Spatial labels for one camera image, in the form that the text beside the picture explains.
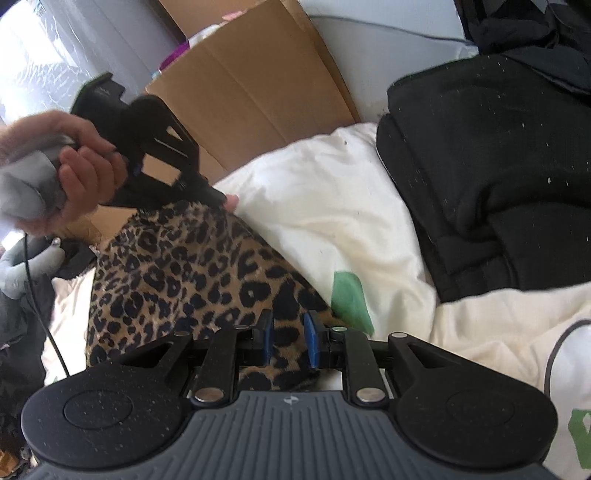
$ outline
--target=black mount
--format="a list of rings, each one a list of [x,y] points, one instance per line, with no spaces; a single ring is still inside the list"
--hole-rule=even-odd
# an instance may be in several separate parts
[[[104,73],[89,81],[72,107],[74,115],[90,120],[127,159],[129,179],[109,205],[144,210],[181,200],[222,205],[226,196],[199,174],[199,145],[166,104],[154,95],[142,95],[127,105],[121,101],[125,88],[112,77]],[[173,185],[142,172],[146,154],[180,171]]]
[[[210,340],[175,332],[50,385],[23,409],[25,438],[61,468],[141,462],[174,443],[196,413],[234,406],[240,367],[271,361],[273,324],[265,310],[256,326],[222,329]],[[342,371],[345,403],[382,412],[435,462],[503,472],[540,463],[550,448],[556,411],[529,385],[405,333],[369,341],[353,329],[325,328],[315,312],[304,331],[310,366]]]

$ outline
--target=cardboard box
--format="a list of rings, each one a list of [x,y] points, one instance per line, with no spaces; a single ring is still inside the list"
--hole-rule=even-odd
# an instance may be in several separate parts
[[[218,24],[225,15],[251,9],[261,0],[160,0],[162,6],[168,11],[172,19],[187,36],[192,37],[209,25]],[[306,33],[314,47],[316,53],[322,59],[322,62],[335,81],[340,94],[345,99],[347,107],[353,116],[355,122],[360,122],[357,108],[353,98],[349,93],[345,81],[340,74],[333,57],[330,55],[322,37],[310,21],[306,12],[301,7],[298,0],[281,0],[283,6],[294,18],[298,26]]]
[[[147,86],[213,157],[202,160],[203,174],[217,171],[210,181],[265,152],[355,122],[344,82],[340,90],[318,53],[322,39],[297,1],[290,9],[293,15],[279,0],[253,7]]]

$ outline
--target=blue clip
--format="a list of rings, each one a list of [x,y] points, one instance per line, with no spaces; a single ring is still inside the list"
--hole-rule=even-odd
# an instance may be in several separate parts
[[[273,346],[275,345],[275,319],[267,321],[265,325],[265,365],[271,364],[271,357],[273,356]]]
[[[318,333],[314,328],[312,316],[309,313],[304,314],[304,337],[308,346],[308,359],[312,368],[318,368],[320,362],[320,340]]]

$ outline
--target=finger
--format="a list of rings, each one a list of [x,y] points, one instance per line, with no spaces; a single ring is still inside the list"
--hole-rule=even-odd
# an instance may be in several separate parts
[[[78,153],[82,158],[88,160],[95,169],[98,181],[98,202],[108,202],[115,195],[115,173],[111,162],[88,147],[82,147]]]
[[[99,180],[92,164],[72,147],[66,147],[61,151],[60,162],[64,166],[69,166],[83,185],[86,197],[80,200],[86,203],[96,203]]]
[[[68,135],[80,146],[88,147],[102,156],[115,150],[115,146],[111,142],[99,135],[92,122],[69,113],[60,113],[64,113],[65,116],[59,115],[53,131]]]
[[[119,190],[127,181],[127,165],[120,153],[114,152],[107,156],[111,162],[113,173],[115,175],[115,190]]]
[[[80,215],[91,212],[95,207],[95,202],[88,201],[89,195],[70,165],[63,165],[59,169],[58,175],[67,200],[59,214],[50,219],[49,223],[52,228],[56,227],[56,221],[60,225],[65,225]]]
[[[236,211],[236,207],[238,207],[238,195],[226,195],[226,202],[224,202],[223,207],[226,211],[230,213],[234,213]]]

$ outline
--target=green pattern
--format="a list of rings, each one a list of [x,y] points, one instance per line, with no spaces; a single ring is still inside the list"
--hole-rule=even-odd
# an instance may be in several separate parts
[[[369,335],[374,334],[361,280],[353,272],[335,272],[330,307],[350,327]]]
[[[591,469],[591,430],[588,427],[590,424],[591,410],[573,410],[569,421],[569,432],[577,449],[581,468],[585,470]]]

